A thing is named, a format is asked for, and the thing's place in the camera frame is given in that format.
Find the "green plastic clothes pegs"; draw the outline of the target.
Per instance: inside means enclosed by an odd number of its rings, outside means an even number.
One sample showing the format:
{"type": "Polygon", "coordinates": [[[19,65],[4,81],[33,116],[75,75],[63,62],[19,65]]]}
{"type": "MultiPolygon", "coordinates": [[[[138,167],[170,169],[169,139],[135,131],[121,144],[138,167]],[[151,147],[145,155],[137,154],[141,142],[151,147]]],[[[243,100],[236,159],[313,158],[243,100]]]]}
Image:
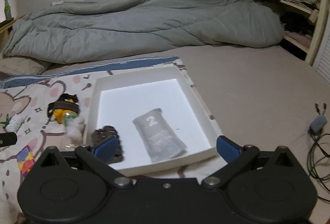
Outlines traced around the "green plastic clothes pegs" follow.
{"type": "Polygon", "coordinates": [[[3,120],[0,121],[0,125],[1,125],[3,128],[5,128],[5,127],[9,124],[10,119],[11,119],[11,118],[9,117],[9,114],[6,114],[5,119],[3,119],[3,120]]]}

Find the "white yarn ball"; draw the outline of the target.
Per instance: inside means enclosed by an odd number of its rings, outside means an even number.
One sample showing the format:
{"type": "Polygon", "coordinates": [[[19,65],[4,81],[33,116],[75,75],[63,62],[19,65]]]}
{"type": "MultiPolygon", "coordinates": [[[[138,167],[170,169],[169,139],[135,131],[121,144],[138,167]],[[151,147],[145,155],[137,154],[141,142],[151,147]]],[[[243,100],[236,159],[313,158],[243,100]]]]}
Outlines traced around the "white yarn ball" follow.
{"type": "Polygon", "coordinates": [[[7,132],[17,133],[22,124],[24,123],[25,118],[21,115],[14,115],[10,120],[8,125],[6,126],[7,132]]]}

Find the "black hair claw clip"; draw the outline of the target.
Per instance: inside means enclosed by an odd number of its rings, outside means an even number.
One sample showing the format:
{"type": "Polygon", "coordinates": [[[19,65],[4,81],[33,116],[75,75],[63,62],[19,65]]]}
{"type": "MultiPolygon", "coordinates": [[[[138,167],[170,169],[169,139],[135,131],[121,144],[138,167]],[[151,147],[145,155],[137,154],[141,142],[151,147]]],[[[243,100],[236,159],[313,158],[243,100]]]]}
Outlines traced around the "black hair claw clip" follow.
{"type": "Polygon", "coordinates": [[[95,129],[91,135],[91,142],[92,155],[106,164],[118,163],[124,160],[120,136],[113,126],[95,129]]]}

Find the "colourful card game box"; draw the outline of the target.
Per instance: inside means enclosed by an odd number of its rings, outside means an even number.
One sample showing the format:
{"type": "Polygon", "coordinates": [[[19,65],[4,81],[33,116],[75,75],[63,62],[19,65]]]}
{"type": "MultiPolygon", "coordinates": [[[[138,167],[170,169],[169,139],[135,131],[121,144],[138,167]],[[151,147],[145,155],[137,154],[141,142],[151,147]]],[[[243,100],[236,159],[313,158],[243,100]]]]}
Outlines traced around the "colourful card game box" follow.
{"type": "Polygon", "coordinates": [[[23,178],[26,178],[30,170],[35,164],[35,159],[32,154],[32,149],[29,145],[26,145],[17,155],[16,160],[19,171],[23,178]]]}

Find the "white cotton ball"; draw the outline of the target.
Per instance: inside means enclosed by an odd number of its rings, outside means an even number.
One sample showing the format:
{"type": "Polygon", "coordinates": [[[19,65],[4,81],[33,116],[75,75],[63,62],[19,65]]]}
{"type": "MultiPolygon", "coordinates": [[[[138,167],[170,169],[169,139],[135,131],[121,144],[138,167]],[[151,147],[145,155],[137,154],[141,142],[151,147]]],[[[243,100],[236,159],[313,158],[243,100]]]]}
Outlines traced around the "white cotton ball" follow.
{"type": "Polygon", "coordinates": [[[84,118],[78,116],[76,118],[69,118],[66,121],[65,131],[71,140],[81,142],[83,140],[84,127],[84,118]]]}

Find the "yellow headlamp with strap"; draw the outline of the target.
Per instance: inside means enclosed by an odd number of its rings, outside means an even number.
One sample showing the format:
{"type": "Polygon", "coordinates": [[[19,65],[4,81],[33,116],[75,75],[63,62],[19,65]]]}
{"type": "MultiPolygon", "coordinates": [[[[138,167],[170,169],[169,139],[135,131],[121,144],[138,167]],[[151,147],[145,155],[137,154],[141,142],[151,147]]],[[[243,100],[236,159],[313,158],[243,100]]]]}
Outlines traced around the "yellow headlamp with strap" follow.
{"type": "Polygon", "coordinates": [[[64,93],[59,96],[58,100],[48,104],[47,116],[49,119],[54,117],[58,123],[63,124],[65,127],[69,118],[79,116],[80,108],[78,102],[76,95],[64,93]]]}

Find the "grey disposable seat cushion pack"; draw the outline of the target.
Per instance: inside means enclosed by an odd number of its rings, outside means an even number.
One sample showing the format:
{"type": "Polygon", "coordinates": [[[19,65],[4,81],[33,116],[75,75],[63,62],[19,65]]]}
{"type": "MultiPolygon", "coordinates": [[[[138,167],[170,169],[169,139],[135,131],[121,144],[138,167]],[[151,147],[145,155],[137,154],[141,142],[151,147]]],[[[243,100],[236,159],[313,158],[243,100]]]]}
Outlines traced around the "grey disposable seat cushion pack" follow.
{"type": "Polygon", "coordinates": [[[155,108],[133,120],[152,163],[167,161],[181,156],[187,146],[162,116],[162,110],[155,108]]]}

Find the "bag of rubber bands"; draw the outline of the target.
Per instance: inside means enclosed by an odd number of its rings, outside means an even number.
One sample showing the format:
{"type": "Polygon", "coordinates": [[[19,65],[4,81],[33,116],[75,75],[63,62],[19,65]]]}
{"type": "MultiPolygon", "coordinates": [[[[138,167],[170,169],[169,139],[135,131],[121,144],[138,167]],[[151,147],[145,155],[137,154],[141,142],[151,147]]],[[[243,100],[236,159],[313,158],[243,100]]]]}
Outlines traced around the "bag of rubber bands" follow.
{"type": "Polygon", "coordinates": [[[61,139],[59,150],[60,151],[74,151],[77,147],[81,146],[82,140],[71,139],[68,136],[64,136],[61,139]]]}

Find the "cartoon bear print cloth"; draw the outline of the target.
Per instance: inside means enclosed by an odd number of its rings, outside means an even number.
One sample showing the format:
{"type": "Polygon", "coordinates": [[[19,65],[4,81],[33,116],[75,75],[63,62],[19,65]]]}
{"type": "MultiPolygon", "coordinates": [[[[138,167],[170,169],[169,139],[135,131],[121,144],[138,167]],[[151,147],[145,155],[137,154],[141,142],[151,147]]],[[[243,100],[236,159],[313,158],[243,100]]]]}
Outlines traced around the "cartoon bear print cloth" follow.
{"type": "Polygon", "coordinates": [[[17,191],[49,146],[72,151],[108,136],[109,165],[126,176],[174,169],[215,156],[222,131],[176,56],[121,60],[54,75],[1,81],[1,223],[23,221],[17,191]],[[142,129],[164,120],[184,149],[154,160],[142,129]]]}

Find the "white shallow cardboard box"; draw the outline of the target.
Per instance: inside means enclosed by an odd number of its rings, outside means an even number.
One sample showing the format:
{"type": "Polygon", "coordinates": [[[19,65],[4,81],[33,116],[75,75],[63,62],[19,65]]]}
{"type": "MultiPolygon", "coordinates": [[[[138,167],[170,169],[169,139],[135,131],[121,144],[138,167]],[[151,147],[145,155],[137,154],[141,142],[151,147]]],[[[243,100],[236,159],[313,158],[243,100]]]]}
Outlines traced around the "white shallow cardboard box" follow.
{"type": "Polygon", "coordinates": [[[222,134],[186,71],[170,65],[97,79],[86,124],[86,143],[116,129],[124,158],[112,167],[127,176],[212,158],[222,134]]]}

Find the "beige fluffy blanket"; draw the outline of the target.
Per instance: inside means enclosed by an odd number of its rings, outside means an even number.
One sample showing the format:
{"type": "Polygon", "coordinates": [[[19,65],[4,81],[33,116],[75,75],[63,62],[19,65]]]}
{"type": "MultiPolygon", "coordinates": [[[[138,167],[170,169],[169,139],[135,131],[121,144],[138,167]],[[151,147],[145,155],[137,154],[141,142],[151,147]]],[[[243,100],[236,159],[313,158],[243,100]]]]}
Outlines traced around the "beige fluffy blanket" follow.
{"type": "Polygon", "coordinates": [[[29,57],[6,57],[1,53],[1,73],[13,75],[40,75],[51,65],[29,57]]]}

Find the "small grey adapter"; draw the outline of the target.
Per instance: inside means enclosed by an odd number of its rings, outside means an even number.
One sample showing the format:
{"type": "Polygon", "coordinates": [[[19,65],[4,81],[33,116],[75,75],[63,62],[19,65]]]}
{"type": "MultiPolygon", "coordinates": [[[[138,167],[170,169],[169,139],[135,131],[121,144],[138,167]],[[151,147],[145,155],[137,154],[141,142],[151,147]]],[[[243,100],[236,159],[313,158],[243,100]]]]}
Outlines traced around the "small grey adapter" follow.
{"type": "Polygon", "coordinates": [[[315,104],[315,108],[316,108],[316,112],[318,115],[310,124],[309,130],[312,134],[319,135],[320,133],[322,133],[323,128],[327,124],[327,119],[324,116],[324,114],[327,110],[327,104],[326,103],[323,104],[322,111],[320,110],[319,105],[317,103],[315,104]]]}

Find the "grey-green duvet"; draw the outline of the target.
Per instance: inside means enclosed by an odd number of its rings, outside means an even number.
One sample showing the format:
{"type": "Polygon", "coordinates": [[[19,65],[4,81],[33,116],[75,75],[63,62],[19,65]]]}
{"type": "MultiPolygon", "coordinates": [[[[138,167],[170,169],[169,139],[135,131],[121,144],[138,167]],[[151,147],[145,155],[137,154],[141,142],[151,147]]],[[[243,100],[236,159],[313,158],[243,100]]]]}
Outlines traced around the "grey-green duvet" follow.
{"type": "Polygon", "coordinates": [[[65,2],[17,20],[2,53],[73,64],[184,46],[264,48],[283,37],[279,16],[252,0],[65,2]]]}

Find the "white louvered door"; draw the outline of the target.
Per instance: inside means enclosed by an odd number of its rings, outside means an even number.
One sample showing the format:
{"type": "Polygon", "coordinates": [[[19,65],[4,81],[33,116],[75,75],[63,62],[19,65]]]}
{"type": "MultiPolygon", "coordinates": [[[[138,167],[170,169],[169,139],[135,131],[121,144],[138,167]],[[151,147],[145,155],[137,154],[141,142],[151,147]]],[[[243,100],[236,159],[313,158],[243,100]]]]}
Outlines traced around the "white louvered door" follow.
{"type": "Polygon", "coordinates": [[[313,69],[330,84],[330,23],[329,18],[324,30],[321,45],[319,47],[316,59],[313,64],[313,69]]]}

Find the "green glass bottle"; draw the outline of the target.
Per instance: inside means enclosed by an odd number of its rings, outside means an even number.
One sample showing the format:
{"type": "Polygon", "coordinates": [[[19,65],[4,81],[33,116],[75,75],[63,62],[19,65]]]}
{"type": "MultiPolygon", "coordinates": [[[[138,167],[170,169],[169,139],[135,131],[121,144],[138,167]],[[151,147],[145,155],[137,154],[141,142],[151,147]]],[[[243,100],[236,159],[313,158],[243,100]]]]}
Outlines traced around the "green glass bottle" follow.
{"type": "Polygon", "coordinates": [[[4,0],[4,2],[5,2],[5,7],[4,7],[5,18],[6,20],[10,20],[12,18],[11,7],[9,5],[8,0],[4,0]]]}

